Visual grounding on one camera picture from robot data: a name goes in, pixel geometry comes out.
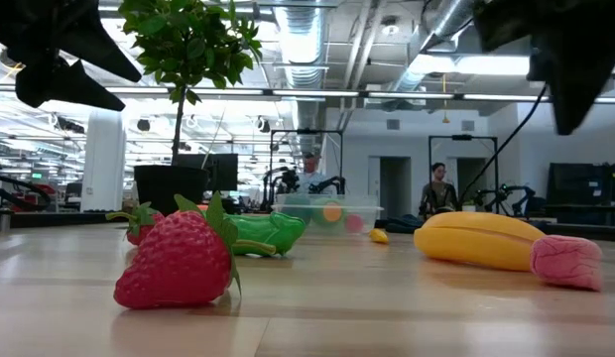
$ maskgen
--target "pink toy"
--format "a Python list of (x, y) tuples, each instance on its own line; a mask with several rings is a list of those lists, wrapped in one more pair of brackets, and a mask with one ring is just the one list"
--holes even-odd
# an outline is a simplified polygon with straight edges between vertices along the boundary
[(531, 270), (546, 283), (600, 291), (600, 247), (583, 238), (546, 236), (533, 244)]
[(347, 233), (360, 233), (364, 225), (365, 222), (363, 222), (363, 218), (358, 214), (349, 214), (347, 218), (345, 218), (345, 229)]

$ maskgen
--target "green ball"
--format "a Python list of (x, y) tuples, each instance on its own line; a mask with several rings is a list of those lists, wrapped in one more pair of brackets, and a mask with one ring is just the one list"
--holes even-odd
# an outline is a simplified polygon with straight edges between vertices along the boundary
[(346, 212), (338, 199), (319, 198), (312, 205), (312, 219), (322, 227), (333, 227), (345, 220)]
[[(281, 209), (281, 213), (287, 214), (291, 217), (301, 219), (306, 225), (311, 222), (311, 209), (309, 207), (309, 197), (304, 195), (288, 195), (284, 202), (284, 207)], [(287, 206), (305, 206), (303, 207), (287, 207)]]

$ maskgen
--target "potted plant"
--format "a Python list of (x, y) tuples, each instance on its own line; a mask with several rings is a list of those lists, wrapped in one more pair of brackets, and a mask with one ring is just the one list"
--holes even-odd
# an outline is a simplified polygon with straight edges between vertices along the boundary
[(241, 81), (244, 68), (261, 58), (254, 22), (238, 19), (233, 0), (224, 8), (201, 0), (124, 0), (118, 9), (125, 19), (125, 34), (135, 34), (134, 47), (143, 51), (138, 62), (144, 74), (165, 83), (170, 99), (178, 105), (172, 165), (139, 166), (134, 176), (140, 201), (165, 214), (177, 210), (173, 196), (180, 193), (200, 203), (208, 174), (200, 169), (176, 166), (185, 101), (200, 99), (192, 90), (204, 78), (216, 88)]
[(477, 205), (475, 204), (474, 200), (467, 200), (464, 202), (464, 204), (462, 204), (462, 211), (465, 212), (476, 212), (477, 211)]

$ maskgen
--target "tree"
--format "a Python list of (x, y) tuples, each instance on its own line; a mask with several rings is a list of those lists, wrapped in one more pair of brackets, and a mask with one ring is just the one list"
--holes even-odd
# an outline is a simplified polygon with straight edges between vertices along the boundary
[(238, 19), (235, 3), (228, 9), (201, 0), (124, 0), (118, 9), (125, 18), (123, 31), (135, 34), (133, 47), (143, 51), (138, 62), (144, 74), (170, 87), (170, 99), (178, 104), (172, 163), (177, 161), (185, 100), (200, 101), (192, 90), (204, 78), (216, 88), (241, 84), (244, 68), (261, 59), (258, 27)]

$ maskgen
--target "pink ball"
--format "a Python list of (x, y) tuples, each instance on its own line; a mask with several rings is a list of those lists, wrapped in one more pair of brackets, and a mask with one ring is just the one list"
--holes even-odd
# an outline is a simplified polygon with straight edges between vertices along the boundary
[(363, 231), (364, 226), (365, 222), (358, 214), (348, 214), (347, 218), (345, 218), (345, 229), (347, 229), (347, 233), (360, 233)]

